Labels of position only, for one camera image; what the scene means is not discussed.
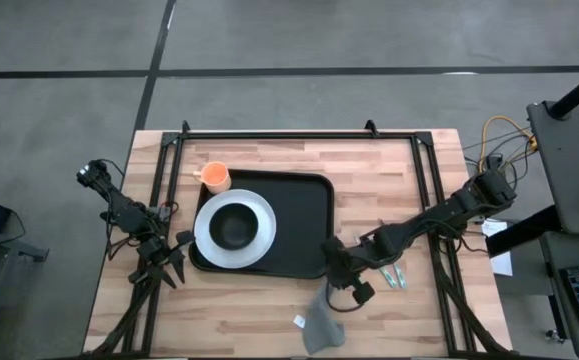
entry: wooden table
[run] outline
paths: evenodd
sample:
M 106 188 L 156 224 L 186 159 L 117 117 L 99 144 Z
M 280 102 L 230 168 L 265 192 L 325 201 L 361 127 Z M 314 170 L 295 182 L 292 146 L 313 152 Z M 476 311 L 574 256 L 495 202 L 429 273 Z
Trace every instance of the wooden table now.
M 458 132 L 432 132 L 442 183 L 449 196 L 468 178 Z M 123 191 L 137 201 L 149 200 L 161 134 L 162 131 L 136 133 Z M 192 172 L 212 160 L 231 168 L 325 175 L 335 188 L 335 233 L 350 246 L 354 245 L 353 234 L 377 227 L 378 219 L 402 222 L 421 211 L 411 146 L 405 140 L 185 141 L 176 193 L 180 211 L 173 217 L 169 237 L 172 242 L 176 232 L 193 225 L 200 186 Z M 435 199 L 424 152 L 423 163 L 430 197 Z M 165 198 L 169 169 L 166 166 L 161 199 Z M 480 236 L 466 240 L 473 248 L 486 248 Z M 125 247 L 112 262 L 104 264 L 85 350 L 100 344 L 126 310 L 132 289 L 127 275 L 135 270 L 137 258 L 134 249 Z M 510 349 L 489 258 L 464 248 L 458 258 L 469 305 L 494 338 Z M 405 273 L 407 289 L 391 289 L 378 271 L 365 271 L 362 278 L 376 289 L 375 297 L 358 311 L 334 313 L 345 325 L 346 343 L 325 349 L 317 356 L 447 354 L 427 239 L 416 240 L 398 264 Z M 305 315 L 322 280 L 208 273 L 195 269 L 188 260 L 185 275 L 187 283 L 177 290 L 161 287 L 152 356 L 307 355 L 293 319 L 298 314 Z M 350 293 L 336 292 L 332 302 L 341 307 L 354 304 Z M 462 345 L 455 311 L 452 318 Z M 140 339 L 142 327 L 137 329 Z

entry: white plate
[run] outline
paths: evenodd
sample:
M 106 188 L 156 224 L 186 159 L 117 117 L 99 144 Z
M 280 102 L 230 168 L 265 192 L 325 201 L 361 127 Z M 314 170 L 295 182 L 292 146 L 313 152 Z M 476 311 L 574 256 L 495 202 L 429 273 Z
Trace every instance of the white plate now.
M 216 245 L 211 238 L 209 222 L 218 209 L 234 203 L 243 204 L 256 214 L 258 231 L 246 247 L 238 250 L 225 250 Z M 229 190 L 212 197 L 204 204 L 196 217 L 193 232 L 196 236 L 196 246 L 202 256 L 214 265 L 227 269 L 239 269 L 260 260 L 271 248 L 276 236 L 276 215 L 271 205 L 262 196 L 249 190 Z

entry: table leg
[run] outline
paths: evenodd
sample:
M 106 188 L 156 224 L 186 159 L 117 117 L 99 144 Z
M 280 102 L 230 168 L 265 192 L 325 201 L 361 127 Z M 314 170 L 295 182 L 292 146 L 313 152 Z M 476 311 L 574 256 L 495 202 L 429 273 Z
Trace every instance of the table leg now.
M 530 217 L 487 238 L 489 257 L 505 253 L 512 248 L 539 238 L 545 231 L 560 231 L 560 219 L 555 205 L 551 205 Z
M 1 246 L 7 247 L 13 251 L 18 252 L 18 255 L 30 256 L 35 262 L 44 262 L 49 255 L 49 249 L 39 248 L 29 245 L 24 241 L 15 240 L 11 243 L 6 243 Z
M 549 295 L 549 306 L 551 307 L 551 312 L 553 314 L 553 321 L 556 324 L 556 331 L 558 332 L 558 338 L 562 340 L 567 340 L 569 338 L 567 334 L 567 328 L 562 319 L 563 314 L 560 311 L 560 305 L 558 304 L 558 299 L 556 295 Z

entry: white sticker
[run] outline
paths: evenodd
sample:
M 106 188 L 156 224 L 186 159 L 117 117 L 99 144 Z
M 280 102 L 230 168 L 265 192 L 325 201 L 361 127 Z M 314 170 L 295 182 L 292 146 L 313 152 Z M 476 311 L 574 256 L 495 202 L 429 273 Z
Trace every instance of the white sticker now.
M 303 318 L 300 315 L 296 315 L 296 318 L 293 319 L 293 323 L 298 325 L 299 328 L 304 329 L 305 328 L 305 318 Z

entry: concrete floor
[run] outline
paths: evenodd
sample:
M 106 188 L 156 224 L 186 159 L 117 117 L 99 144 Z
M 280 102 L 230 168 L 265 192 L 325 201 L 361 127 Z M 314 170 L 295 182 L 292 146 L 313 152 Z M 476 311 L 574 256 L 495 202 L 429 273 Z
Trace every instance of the concrete floor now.
M 146 70 L 165 3 L 0 0 L 0 71 Z M 579 0 L 180 1 L 161 68 L 498 65 L 579 65 Z M 467 146 L 490 116 L 528 125 L 527 104 L 578 82 L 579 73 L 159 79 L 146 128 L 178 129 L 183 119 L 198 129 L 359 128 L 373 119 L 383 128 L 457 128 Z M 97 157 L 124 163 L 144 85 L 0 80 L 0 203 L 21 214 L 27 241 L 51 248 L 44 264 L 17 264 L 0 312 L 0 359 L 80 351 L 104 204 L 75 172 Z M 494 123 L 489 135 L 511 130 Z M 502 218 L 551 204 L 538 156 L 529 168 Z M 574 357 L 570 345 L 542 339 L 553 326 L 545 298 L 502 299 L 517 350 Z

